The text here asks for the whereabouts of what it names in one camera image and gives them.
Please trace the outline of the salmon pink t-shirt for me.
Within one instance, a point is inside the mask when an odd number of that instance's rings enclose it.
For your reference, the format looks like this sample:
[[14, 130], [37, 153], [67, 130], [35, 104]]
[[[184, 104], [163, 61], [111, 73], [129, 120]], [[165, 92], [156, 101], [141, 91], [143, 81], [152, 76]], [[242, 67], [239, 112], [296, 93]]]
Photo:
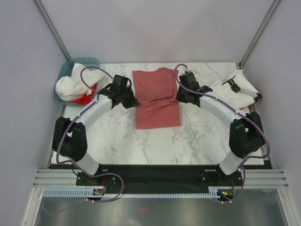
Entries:
[[177, 84], [174, 70], [159, 68], [152, 72], [132, 71], [137, 129], [158, 129], [181, 125], [180, 106], [176, 100]]

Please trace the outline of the white printed t-shirt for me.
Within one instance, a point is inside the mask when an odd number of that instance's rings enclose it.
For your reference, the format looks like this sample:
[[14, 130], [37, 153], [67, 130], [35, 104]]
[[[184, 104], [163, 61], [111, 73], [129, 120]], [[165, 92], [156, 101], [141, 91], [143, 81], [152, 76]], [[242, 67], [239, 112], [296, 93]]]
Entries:
[[243, 109], [254, 104], [256, 93], [259, 93], [246, 79], [241, 69], [231, 73], [224, 81], [214, 81], [209, 87], [218, 98], [236, 109]]

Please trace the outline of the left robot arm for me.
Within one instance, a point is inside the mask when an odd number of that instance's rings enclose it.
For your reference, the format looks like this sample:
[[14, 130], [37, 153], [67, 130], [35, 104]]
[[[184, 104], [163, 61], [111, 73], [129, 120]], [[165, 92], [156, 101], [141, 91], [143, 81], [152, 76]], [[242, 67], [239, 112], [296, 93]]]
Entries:
[[70, 163], [87, 174], [93, 185], [103, 181], [100, 164], [88, 153], [87, 130], [106, 112], [118, 104], [129, 109], [139, 106], [129, 78], [115, 75], [112, 83], [95, 94], [94, 99], [77, 115], [59, 117], [55, 122], [52, 150], [56, 152], [56, 163]]

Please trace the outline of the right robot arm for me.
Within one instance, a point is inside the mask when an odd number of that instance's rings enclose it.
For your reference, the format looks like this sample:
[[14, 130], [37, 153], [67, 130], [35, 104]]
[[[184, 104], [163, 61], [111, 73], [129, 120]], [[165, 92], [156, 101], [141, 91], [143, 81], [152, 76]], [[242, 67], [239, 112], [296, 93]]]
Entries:
[[227, 185], [236, 172], [252, 153], [266, 144], [259, 114], [244, 113], [220, 99], [208, 86], [199, 86], [195, 75], [186, 71], [176, 76], [179, 84], [176, 99], [182, 103], [191, 103], [209, 111], [230, 129], [230, 151], [217, 165], [216, 182]]

